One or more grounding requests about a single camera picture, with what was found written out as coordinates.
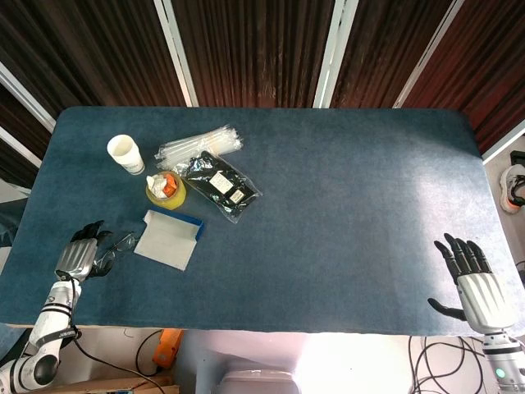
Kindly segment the white plastic base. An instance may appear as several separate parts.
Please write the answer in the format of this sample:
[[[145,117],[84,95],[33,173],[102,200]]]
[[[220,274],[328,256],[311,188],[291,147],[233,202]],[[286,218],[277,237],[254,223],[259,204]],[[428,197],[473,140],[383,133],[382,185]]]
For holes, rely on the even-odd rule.
[[[213,394],[301,394],[288,372],[249,369],[226,373]]]

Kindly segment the yellow tape roll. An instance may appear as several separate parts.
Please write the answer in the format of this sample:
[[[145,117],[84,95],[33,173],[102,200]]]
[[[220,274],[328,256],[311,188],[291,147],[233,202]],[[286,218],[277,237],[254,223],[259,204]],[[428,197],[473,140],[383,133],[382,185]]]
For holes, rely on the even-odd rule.
[[[166,174],[166,173],[171,173],[175,178],[176,178],[176,181],[177,181],[177,185],[178,185],[178,188],[177,188],[177,191],[176,193],[170,197],[170,198],[157,198],[155,195],[153,195],[149,190],[148,190],[148,186],[147,186],[147,182],[146,182],[146,187],[145,187],[145,192],[146,192],[146,195],[148,197],[148,199],[155,205],[161,207],[161,208],[165,208],[165,209],[168,209],[168,210],[173,210],[173,209],[176,209],[176,208],[179,208],[184,202],[185,202],[185,197],[186,197],[186,188],[185,188],[185,185],[184,185],[184,182],[181,180],[181,178],[174,172],[159,172],[158,174]]]

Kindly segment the thin black frame glasses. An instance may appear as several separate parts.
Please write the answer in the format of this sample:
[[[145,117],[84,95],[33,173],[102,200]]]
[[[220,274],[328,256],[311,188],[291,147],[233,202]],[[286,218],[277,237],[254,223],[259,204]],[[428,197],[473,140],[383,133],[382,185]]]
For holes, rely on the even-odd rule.
[[[112,265],[116,260],[116,255],[120,252],[132,250],[135,247],[136,238],[133,232],[126,234],[119,241],[110,246],[102,256],[94,263],[94,271],[96,276],[105,276],[112,269]]]

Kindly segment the orange tool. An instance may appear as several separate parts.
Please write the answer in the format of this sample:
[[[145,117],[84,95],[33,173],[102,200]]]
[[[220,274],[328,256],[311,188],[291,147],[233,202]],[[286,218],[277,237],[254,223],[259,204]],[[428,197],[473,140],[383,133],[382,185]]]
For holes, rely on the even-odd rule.
[[[183,329],[163,329],[159,337],[157,348],[153,353],[152,361],[159,367],[169,369],[176,359],[183,336]]]

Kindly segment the black gloves in plastic bag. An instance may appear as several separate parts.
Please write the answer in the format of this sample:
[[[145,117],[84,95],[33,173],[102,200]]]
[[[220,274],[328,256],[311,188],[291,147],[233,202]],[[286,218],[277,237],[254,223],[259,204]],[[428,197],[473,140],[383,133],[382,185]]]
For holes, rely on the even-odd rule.
[[[233,223],[238,223],[247,207],[263,196],[243,172],[206,150],[177,163],[174,170]]]

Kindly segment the crumpled white paper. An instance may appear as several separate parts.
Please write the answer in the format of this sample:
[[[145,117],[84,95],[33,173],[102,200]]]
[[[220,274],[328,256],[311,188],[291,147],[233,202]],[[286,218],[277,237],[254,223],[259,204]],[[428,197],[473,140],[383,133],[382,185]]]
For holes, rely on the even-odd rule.
[[[154,176],[146,177],[148,190],[155,195],[157,198],[165,198],[166,194],[164,189],[167,185],[167,179],[163,174],[156,174]]]

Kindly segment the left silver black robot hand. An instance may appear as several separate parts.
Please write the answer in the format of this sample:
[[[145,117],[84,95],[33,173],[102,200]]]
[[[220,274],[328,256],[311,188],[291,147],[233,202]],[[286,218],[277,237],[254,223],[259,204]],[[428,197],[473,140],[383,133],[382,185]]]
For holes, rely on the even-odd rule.
[[[112,234],[101,229],[103,224],[103,220],[89,223],[73,235],[55,268],[59,280],[84,282],[90,277],[104,277],[111,271],[115,259],[112,249],[97,257],[99,244]]]

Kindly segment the bag of clear straws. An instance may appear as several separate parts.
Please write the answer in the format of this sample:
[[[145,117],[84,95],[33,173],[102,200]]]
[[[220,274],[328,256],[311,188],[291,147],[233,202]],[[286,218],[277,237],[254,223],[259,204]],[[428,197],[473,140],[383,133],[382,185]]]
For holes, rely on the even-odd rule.
[[[225,125],[201,135],[190,136],[162,144],[154,155],[157,168],[184,172],[193,158],[206,151],[212,155],[224,155],[239,151],[243,141],[234,127]]]

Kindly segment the white frame post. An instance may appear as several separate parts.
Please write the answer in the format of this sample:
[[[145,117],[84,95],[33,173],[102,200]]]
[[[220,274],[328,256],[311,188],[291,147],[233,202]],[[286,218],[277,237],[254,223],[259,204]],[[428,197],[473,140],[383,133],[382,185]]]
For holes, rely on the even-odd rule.
[[[38,158],[34,153],[27,149],[19,140],[11,135],[7,130],[0,126],[0,140],[7,143],[12,149],[18,154],[28,160],[32,165],[40,168],[42,160]]]
[[[172,0],[153,0],[171,62],[187,107],[198,107],[199,100],[186,57]]]
[[[329,108],[340,74],[359,0],[335,0],[313,108]]]
[[[55,118],[23,86],[23,84],[0,61],[0,84],[50,133],[56,125]]]
[[[419,58],[411,74],[409,75],[409,78],[405,82],[403,89],[401,90],[397,99],[395,100],[395,103],[393,105],[394,109],[403,107],[406,99],[409,97],[411,91],[413,90],[413,87],[418,82],[420,75],[425,70],[427,64],[431,60],[432,55],[438,48],[441,40],[444,38],[448,29],[452,25],[455,17],[462,8],[464,1],[465,0],[451,0],[449,7],[447,8],[445,14],[441,18],[440,23],[436,27],[430,41],[425,47],[422,56]]]

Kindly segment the dark brown curtain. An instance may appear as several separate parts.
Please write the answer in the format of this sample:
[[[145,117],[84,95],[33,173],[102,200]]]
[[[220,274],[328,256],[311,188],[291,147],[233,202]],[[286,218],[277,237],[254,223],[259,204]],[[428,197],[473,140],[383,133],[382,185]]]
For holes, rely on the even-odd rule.
[[[392,108],[451,0],[359,0],[329,108]],[[203,107],[312,108],[335,0],[172,0]],[[187,107],[153,0],[0,0],[0,61],[57,120],[75,106]],[[525,127],[525,0],[465,0],[402,108],[470,121],[481,152]],[[51,134],[0,84],[0,126]],[[38,168],[0,140],[0,177]]]

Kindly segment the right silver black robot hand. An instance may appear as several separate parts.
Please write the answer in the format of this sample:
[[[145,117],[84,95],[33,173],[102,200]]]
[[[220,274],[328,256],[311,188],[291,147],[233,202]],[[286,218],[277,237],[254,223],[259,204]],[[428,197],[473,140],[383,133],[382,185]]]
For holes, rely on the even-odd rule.
[[[511,328],[518,322],[517,313],[483,250],[475,242],[449,233],[444,238],[446,244],[435,241],[434,245],[445,261],[462,307],[447,307],[434,298],[429,298],[428,304],[439,314],[468,323],[482,335]]]

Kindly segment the white orange sneaker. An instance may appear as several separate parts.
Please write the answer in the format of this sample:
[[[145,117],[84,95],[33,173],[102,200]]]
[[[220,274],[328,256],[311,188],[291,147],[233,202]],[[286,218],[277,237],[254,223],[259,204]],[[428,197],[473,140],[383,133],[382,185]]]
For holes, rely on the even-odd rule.
[[[516,214],[525,206],[525,166],[514,164],[500,176],[500,206],[510,214]]]

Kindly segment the blue folding glasses case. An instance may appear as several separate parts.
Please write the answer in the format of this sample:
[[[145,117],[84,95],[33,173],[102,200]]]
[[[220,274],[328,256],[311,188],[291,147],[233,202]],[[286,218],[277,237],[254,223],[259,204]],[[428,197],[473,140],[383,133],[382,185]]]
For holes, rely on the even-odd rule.
[[[202,220],[165,209],[150,209],[144,215],[146,227],[134,253],[185,271],[203,233]]]

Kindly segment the blue table cloth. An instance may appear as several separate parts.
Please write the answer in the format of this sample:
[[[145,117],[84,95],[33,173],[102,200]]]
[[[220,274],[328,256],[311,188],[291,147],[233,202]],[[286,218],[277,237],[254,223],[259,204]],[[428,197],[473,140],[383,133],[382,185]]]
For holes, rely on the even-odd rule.
[[[233,126],[227,161],[261,195],[237,223],[190,192],[204,230],[185,270],[133,253],[90,278],[79,325],[467,336],[429,298],[459,307],[435,241],[476,242],[525,334],[525,288],[466,119],[448,110],[73,107],[57,120],[8,260],[0,323],[31,325],[74,232],[103,221],[115,240],[144,229],[144,176],[107,154],[137,143],[147,172],[160,144]]]

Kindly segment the stack of white paper cups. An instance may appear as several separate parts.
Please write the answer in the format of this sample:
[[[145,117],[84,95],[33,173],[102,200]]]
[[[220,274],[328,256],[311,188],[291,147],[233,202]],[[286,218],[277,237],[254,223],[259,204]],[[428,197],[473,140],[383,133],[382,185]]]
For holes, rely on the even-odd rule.
[[[112,159],[131,175],[144,171],[144,161],[139,147],[129,135],[116,135],[107,143],[107,152]]]

